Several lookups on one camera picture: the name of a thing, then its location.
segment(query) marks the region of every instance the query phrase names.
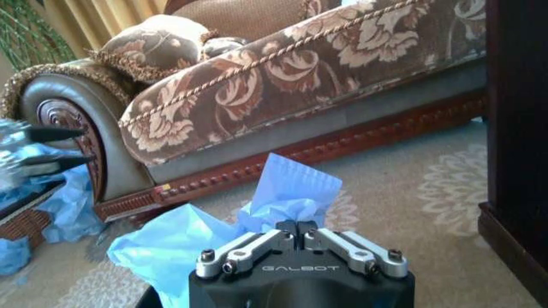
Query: rolled armrest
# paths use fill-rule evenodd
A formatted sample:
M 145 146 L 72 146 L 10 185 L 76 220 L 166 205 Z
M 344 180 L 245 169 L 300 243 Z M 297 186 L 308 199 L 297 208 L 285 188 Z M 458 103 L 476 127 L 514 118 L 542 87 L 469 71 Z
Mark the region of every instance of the rolled armrest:
M 33 124 L 86 131 L 77 145 L 85 155 L 96 157 L 89 172 L 97 201 L 150 187 L 146 169 L 129 156 L 116 125 L 134 85 L 89 60 L 36 68 L 37 72 L 21 72 L 25 81 L 14 82 L 22 86 L 12 114 Z
M 169 76 L 120 120 L 133 157 L 158 164 L 484 56 L 484 7 L 360 1 Z

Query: beige carpet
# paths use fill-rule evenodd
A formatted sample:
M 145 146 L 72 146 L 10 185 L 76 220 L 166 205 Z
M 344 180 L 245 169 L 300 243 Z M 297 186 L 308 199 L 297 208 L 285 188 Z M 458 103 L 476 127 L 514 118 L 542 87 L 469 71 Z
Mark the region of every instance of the beige carpet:
M 400 248 L 416 275 L 416 307 L 538 307 L 477 235 L 486 196 L 480 123 L 317 166 L 344 181 L 328 227 Z M 254 184 L 193 203 L 233 220 Z M 132 307 L 146 287 L 104 260 L 118 223 L 100 238 L 44 245 L 29 266 L 0 281 L 0 307 Z

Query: screw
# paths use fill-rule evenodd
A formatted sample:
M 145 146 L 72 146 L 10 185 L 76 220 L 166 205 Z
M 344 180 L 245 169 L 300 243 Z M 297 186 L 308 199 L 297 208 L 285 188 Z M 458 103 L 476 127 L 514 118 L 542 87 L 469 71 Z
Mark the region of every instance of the screw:
M 226 275 L 232 275 L 236 272 L 236 262 L 233 260 L 228 260 L 221 266 L 222 272 Z
M 397 249 L 388 250 L 388 259 L 392 261 L 401 262 L 402 261 L 402 253 Z
M 368 276 L 374 276 L 378 273 L 378 266 L 374 261 L 365 262 L 365 274 Z
M 204 262 L 213 261 L 214 259 L 214 250 L 213 249 L 204 249 L 200 255 L 200 258 Z

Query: carved rosette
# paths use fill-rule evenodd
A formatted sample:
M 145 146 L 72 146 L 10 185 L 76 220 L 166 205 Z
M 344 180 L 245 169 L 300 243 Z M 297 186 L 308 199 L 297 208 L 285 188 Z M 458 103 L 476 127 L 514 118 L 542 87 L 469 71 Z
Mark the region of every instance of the carved rosette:
M 37 107 L 37 121 L 41 125 L 54 125 L 64 128 L 84 130 L 84 135 L 74 139 L 84 156 L 93 157 L 88 163 L 88 171 L 92 179 L 93 198 L 100 201 L 106 181 L 104 161 L 104 148 L 97 128 L 76 104 L 64 99 L 48 99 Z

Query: brown floral sofa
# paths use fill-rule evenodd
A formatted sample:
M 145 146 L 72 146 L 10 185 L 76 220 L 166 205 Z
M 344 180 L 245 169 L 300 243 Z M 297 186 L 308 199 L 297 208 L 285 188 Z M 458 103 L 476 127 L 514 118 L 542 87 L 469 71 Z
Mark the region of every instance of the brown floral sofa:
M 102 219 L 256 179 L 269 151 L 310 164 L 484 114 L 484 0 L 300 6 L 300 22 L 149 87 L 46 69 L 17 85 L 13 114 L 88 130 Z

